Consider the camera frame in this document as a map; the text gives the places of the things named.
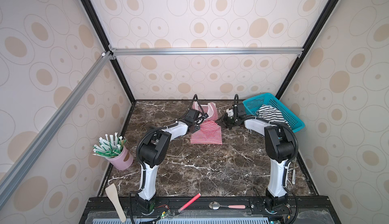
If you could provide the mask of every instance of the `black and white striped shirt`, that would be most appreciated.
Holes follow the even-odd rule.
[[[286,123],[288,122],[282,116],[282,112],[272,106],[262,105],[257,111],[256,115],[260,118],[266,119],[270,122]]]

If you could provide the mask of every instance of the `red pen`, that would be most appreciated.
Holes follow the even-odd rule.
[[[198,193],[195,197],[193,197],[191,200],[188,201],[188,203],[184,204],[181,208],[178,209],[178,213],[181,213],[186,207],[190,206],[191,203],[195,202],[196,199],[198,199],[201,196],[200,193]]]

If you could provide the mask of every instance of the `pink cup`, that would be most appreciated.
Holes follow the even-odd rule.
[[[110,163],[112,163],[112,165],[114,165],[116,169],[125,170],[129,168],[134,158],[132,157],[131,153],[127,150],[127,148],[124,147],[122,152],[117,157],[107,158],[107,160]]]

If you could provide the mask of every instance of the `red striped shirt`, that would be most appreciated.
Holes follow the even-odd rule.
[[[208,103],[208,105],[201,105],[204,112],[209,115],[209,117],[200,124],[200,129],[191,134],[191,143],[192,144],[222,144],[221,140],[221,127],[215,123],[217,120],[217,109],[215,103]],[[194,102],[192,105],[193,109],[201,109],[198,106],[197,102]]]

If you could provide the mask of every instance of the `wall with circle pattern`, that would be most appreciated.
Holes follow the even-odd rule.
[[[118,56],[136,99],[241,99],[276,94],[295,54]]]
[[[301,46],[328,0],[93,0],[113,47]]]
[[[0,0],[0,181],[101,53],[78,0]],[[107,64],[0,211],[0,223],[78,223],[107,166],[91,147],[120,130],[128,109]]]
[[[281,101],[344,224],[389,216],[389,0],[341,0]]]
[[[112,46],[119,48],[302,46],[327,1],[93,0]],[[136,99],[185,99],[194,93],[205,99],[230,99],[235,93],[241,98],[275,94],[295,58],[120,56],[119,60]]]
[[[99,137],[121,131],[129,107],[108,63],[2,208],[0,224],[79,223],[108,165],[108,161],[92,154],[93,145]],[[16,146],[9,148],[31,135],[17,137],[12,142]]]
[[[78,0],[0,0],[0,179],[101,53]]]

